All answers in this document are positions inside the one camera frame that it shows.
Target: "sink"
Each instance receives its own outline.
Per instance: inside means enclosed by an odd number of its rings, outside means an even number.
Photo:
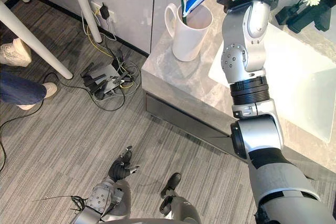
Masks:
[[[208,76],[229,87],[221,68],[222,43]],[[278,115],[325,143],[330,142],[336,102],[336,64],[268,24],[265,69]]]

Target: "shoe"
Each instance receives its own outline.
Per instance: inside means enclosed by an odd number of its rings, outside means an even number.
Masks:
[[[0,63],[9,66],[27,67],[31,63],[30,48],[20,39],[0,47]]]
[[[48,98],[50,96],[52,96],[53,94],[56,93],[57,91],[57,86],[56,84],[52,83],[52,82],[46,82],[46,83],[43,83],[42,84],[44,87],[46,87],[47,89],[47,93],[46,93],[46,96],[44,97],[45,98]],[[30,110],[32,107],[34,107],[36,105],[35,104],[30,104],[30,105],[17,105],[20,109],[23,109],[23,110]]]
[[[170,179],[168,179],[168,182],[166,184],[166,186],[164,187],[164,189],[161,191],[161,198],[164,199],[164,197],[166,196],[166,192],[168,190],[175,190],[175,188],[179,185],[181,181],[181,174],[180,173],[174,173]]]

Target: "countertop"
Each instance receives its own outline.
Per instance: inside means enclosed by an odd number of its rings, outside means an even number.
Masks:
[[[225,13],[216,0],[207,0],[204,4],[212,11],[214,21],[197,58],[191,62],[177,60],[172,53],[172,38],[165,32],[142,67],[142,87],[209,125],[230,133],[229,124],[236,120],[232,116],[230,90],[208,77],[223,40],[222,22]],[[294,34],[287,27],[282,29],[336,62],[336,45],[312,28],[304,29],[300,34]],[[331,140],[325,143],[288,120],[282,117],[279,119],[285,155],[291,152],[299,153],[336,173],[335,122]]]

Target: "jeans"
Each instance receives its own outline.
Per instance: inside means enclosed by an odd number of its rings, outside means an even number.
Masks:
[[[0,72],[0,99],[16,105],[31,105],[43,100],[47,89],[37,82]]]

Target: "white sneaker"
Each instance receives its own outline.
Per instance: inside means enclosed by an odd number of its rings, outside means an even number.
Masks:
[[[31,63],[30,48],[20,39],[0,47],[0,63],[9,66],[27,67]]]
[[[44,87],[46,87],[47,89],[47,93],[46,93],[46,96],[44,97],[45,98],[48,98],[50,96],[52,96],[53,94],[56,93],[57,91],[57,86],[56,84],[52,83],[52,82],[46,82],[46,83],[43,83],[42,84]],[[31,104],[31,105],[17,105],[19,108],[23,109],[23,110],[30,110],[32,107],[34,107],[36,105],[35,104]]]

